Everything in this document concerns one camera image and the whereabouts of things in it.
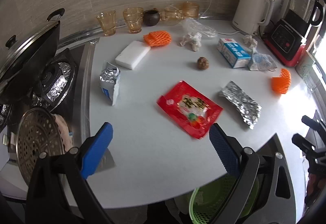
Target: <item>red snack package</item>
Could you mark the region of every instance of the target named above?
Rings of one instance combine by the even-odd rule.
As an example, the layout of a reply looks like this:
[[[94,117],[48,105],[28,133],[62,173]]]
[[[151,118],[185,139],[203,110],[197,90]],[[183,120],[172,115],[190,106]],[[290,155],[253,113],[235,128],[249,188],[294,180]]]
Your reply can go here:
[[[200,139],[223,110],[185,81],[179,82],[157,104],[190,136]]]

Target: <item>stove burner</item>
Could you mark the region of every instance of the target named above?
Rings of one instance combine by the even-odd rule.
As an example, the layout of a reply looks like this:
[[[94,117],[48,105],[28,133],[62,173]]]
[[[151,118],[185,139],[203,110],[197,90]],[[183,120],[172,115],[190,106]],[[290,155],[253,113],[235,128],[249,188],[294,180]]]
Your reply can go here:
[[[43,92],[47,94],[56,81],[62,76],[62,70],[59,63],[51,64],[42,75],[41,83],[43,86]]]
[[[66,97],[74,80],[75,69],[67,62],[52,63],[34,88],[32,106],[42,106],[50,111]]]

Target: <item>blue and white carton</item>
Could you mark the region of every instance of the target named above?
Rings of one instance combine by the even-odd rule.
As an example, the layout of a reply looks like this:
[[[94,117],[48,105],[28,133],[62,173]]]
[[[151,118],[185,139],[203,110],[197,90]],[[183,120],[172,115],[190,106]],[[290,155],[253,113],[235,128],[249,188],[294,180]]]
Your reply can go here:
[[[225,57],[232,68],[243,68],[251,60],[249,55],[234,39],[221,38],[218,46],[218,51]]]

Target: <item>orange foam net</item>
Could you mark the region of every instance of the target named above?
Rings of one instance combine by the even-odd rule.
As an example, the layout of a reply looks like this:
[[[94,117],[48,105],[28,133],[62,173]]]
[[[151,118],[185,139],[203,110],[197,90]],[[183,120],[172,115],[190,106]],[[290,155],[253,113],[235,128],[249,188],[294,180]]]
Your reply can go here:
[[[171,43],[172,38],[167,31],[155,31],[144,35],[144,40],[149,46],[153,47],[167,45]]]
[[[281,69],[281,75],[272,78],[272,90],[277,94],[286,94],[290,84],[291,73],[287,69]]]

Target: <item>electric kettle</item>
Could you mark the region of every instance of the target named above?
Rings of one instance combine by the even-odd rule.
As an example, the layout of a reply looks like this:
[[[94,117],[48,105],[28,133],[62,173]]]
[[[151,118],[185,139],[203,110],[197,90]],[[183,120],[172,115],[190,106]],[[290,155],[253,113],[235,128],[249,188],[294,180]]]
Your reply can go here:
[[[259,26],[267,26],[274,0],[240,0],[232,26],[242,34],[256,35]]]

